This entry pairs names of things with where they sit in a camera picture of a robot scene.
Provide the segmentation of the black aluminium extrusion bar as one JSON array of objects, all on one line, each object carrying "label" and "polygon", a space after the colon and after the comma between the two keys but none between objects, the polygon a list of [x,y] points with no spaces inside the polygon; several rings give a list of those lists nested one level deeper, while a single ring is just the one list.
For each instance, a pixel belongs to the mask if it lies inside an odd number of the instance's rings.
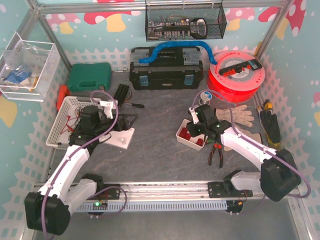
[{"label": "black aluminium extrusion bar", "polygon": [[119,84],[113,97],[115,100],[117,100],[117,105],[119,107],[121,107],[122,104],[124,103],[127,93],[129,92],[129,89],[130,89],[129,85]]}]

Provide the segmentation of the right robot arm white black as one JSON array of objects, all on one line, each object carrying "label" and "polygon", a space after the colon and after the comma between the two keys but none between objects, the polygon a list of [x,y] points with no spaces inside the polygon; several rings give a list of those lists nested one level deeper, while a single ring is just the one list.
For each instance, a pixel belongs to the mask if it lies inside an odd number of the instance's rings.
[{"label": "right robot arm white black", "polygon": [[246,136],[234,123],[219,120],[215,110],[207,104],[190,107],[188,113],[192,120],[186,128],[191,137],[204,135],[236,151],[258,169],[257,172],[235,173],[230,182],[236,190],[262,192],[278,202],[301,184],[302,179],[288,150],[276,150]]}]

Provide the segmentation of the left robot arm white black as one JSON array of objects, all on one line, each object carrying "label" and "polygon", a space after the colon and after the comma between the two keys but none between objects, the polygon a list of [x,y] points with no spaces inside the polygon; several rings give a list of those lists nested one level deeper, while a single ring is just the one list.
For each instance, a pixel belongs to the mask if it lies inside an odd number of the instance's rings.
[{"label": "left robot arm white black", "polygon": [[37,192],[29,192],[24,199],[29,229],[41,231],[45,236],[60,236],[83,202],[123,191],[119,184],[105,185],[102,176],[92,173],[85,174],[76,186],[72,183],[95,148],[102,143],[100,138],[111,132],[129,133],[137,118],[136,114],[120,114],[117,110],[112,110],[111,116],[107,116],[104,109],[95,105],[80,110],[60,164]]}]

